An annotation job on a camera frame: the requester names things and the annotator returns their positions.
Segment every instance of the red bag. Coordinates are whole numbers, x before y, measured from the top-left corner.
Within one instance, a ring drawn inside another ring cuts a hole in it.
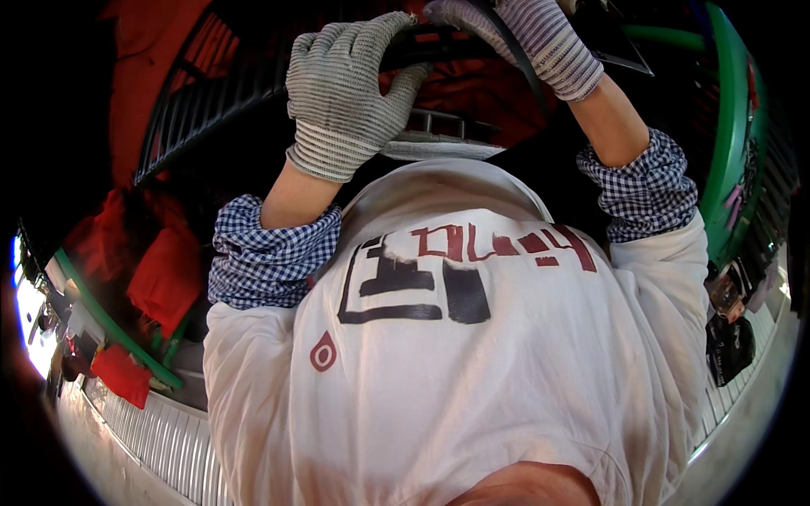
[[[96,353],[90,370],[107,385],[110,392],[142,410],[149,395],[151,372],[135,365],[124,348],[113,344]]]
[[[199,244],[188,229],[164,228],[149,246],[126,290],[132,304],[168,338],[203,289]]]
[[[129,258],[121,190],[114,189],[107,194],[104,210],[92,218],[92,222],[85,219],[79,223],[82,228],[89,229],[84,240],[75,245],[76,253],[84,260],[84,274],[90,277],[98,272],[101,281],[116,278]]]

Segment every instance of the checkered arm sleeve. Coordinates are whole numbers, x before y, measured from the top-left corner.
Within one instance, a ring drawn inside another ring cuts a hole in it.
[[[208,300],[235,309],[292,308],[309,291],[306,279],[323,266],[338,243],[340,208],[332,206],[309,225],[265,230],[262,200],[242,195],[223,207],[214,225],[215,257]]]
[[[607,227],[612,243],[678,230],[697,211],[697,187],[684,175],[684,152],[665,133],[649,130],[650,146],[624,167],[605,167],[592,146],[577,156],[579,170],[602,188],[599,206],[613,217]]]

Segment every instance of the striped glove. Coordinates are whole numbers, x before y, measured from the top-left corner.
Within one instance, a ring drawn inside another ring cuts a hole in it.
[[[520,42],[537,76],[569,102],[593,91],[604,68],[579,40],[555,0],[500,0],[495,12]],[[506,61],[512,53],[492,25],[465,0],[436,0],[424,7],[434,24],[451,24],[486,40]]]
[[[357,23],[329,23],[292,45],[287,111],[296,142],[287,157],[301,171],[345,183],[405,129],[425,66],[410,66],[380,95],[380,61],[391,37],[416,17],[390,12]]]

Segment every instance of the black bag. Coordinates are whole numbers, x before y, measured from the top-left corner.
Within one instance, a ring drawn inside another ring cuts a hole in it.
[[[755,348],[753,328],[744,317],[729,323],[715,314],[706,325],[706,359],[717,386],[726,385],[751,365]]]

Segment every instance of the neck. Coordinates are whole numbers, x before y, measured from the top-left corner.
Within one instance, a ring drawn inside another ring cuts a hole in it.
[[[599,506],[593,483],[571,466],[517,462],[495,471],[447,506]]]

